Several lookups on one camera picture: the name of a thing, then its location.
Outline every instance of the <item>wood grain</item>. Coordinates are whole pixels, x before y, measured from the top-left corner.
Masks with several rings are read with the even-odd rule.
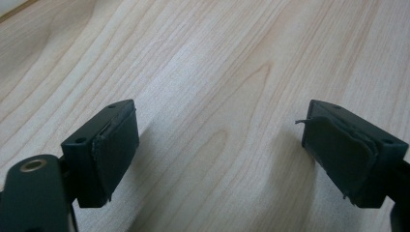
[[[0,186],[111,102],[141,145],[81,231],[390,231],[300,145],[308,102],[410,141],[410,2],[42,0],[0,24]]]

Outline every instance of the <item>light wooden surface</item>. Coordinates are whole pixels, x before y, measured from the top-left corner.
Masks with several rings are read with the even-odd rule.
[[[300,145],[311,99],[410,141],[410,1],[40,0],[0,24],[0,187],[111,102],[141,144],[81,231],[390,231]]]

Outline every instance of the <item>metal ring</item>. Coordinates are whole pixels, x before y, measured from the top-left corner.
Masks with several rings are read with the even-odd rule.
[[[45,159],[33,159],[20,166],[21,172],[32,172],[39,170],[47,164]]]

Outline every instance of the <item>wooden table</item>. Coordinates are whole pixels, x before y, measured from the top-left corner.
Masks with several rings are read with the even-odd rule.
[[[410,141],[410,1],[39,0],[0,24],[0,186],[105,105],[141,144],[80,231],[390,231],[301,147],[311,99]]]

